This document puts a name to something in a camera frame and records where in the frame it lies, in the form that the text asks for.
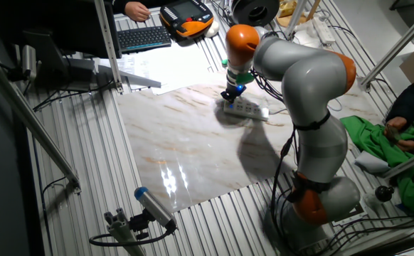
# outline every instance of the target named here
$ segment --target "green cloth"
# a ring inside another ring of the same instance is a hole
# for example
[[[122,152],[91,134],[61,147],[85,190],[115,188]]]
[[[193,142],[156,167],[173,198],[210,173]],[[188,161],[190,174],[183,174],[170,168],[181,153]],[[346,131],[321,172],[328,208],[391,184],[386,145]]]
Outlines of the green cloth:
[[[345,117],[341,122],[346,127],[352,141],[361,150],[384,160],[390,167],[395,167],[414,155],[401,151],[384,136],[384,126],[372,125],[360,117]],[[414,139],[414,123],[401,134],[401,139]],[[398,190],[405,207],[414,211],[414,167],[398,176]]]

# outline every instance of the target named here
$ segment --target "power strip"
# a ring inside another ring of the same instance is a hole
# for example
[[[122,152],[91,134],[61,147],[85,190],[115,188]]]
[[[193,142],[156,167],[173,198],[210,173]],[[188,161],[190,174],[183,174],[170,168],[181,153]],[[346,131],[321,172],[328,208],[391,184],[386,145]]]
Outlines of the power strip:
[[[244,101],[239,97],[234,100],[234,103],[225,100],[223,111],[241,117],[249,117],[262,121],[269,120],[269,109],[267,107],[261,108],[258,104]]]
[[[330,33],[329,27],[327,24],[321,20],[319,17],[314,17],[313,19],[314,29],[318,33],[319,38],[321,39],[321,43],[323,44],[332,44],[335,43],[335,38],[332,33]]]

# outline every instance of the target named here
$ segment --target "person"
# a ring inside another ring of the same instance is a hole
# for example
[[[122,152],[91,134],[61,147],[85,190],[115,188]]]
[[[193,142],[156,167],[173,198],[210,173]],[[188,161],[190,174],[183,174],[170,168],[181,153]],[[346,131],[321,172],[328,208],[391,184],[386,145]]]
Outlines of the person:
[[[386,117],[386,128],[384,135],[388,139],[392,139],[390,127],[395,127],[399,132],[403,132],[414,122],[414,83],[404,90]],[[396,142],[402,151],[407,151],[414,154],[414,139],[413,140],[399,140]]]
[[[169,4],[176,0],[112,0],[115,13],[122,13],[128,16],[133,21],[144,22],[150,16],[149,8]]]

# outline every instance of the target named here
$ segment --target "hand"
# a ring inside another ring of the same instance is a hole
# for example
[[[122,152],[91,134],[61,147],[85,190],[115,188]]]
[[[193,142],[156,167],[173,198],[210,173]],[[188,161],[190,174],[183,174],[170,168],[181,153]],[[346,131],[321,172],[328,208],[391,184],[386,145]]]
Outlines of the hand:
[[[145,7],[144,4],[139,2],[128,2],[124,7],[124,12],[130,17],[133,21],[145,21],[149,18],[151,14],[149,9]]]
[[[393,139],[391,136],[391,133],[389,132],[388,126],[395,127],[398,131],[400,131],[407,123],[405,117],[394,117],[393,119],[390,119],[389,122],[386,124],[386,128],[384,129],[384,136],[386,136],[388,139]]]
[[[404,141],[401,139],[397,142],[396,145],[403,152],[410,152],[414,150],[414,141]]]

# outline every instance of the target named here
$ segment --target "marble surface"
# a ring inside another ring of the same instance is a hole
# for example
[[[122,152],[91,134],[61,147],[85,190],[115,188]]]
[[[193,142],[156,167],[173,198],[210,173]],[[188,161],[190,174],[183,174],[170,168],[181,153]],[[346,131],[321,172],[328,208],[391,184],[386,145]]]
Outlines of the marble surface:
[[[118,97],[142,185],[172,211],[273,176],[292,132],[286,111],[270,115],[267,122],[223,113],[225,73],[199,80],[199,85],[165,95],[145,90]],[[279,82],[273,84],[280,89]],[[243,96],[271,113],[285,108],[255,83]],[[331,111],[335,117],[358,115],[380,122],[357,86],[338,100],[343,110]],[[335,101],[329,104],[339,108]],[[291,150],[283,170],[295,168]]]

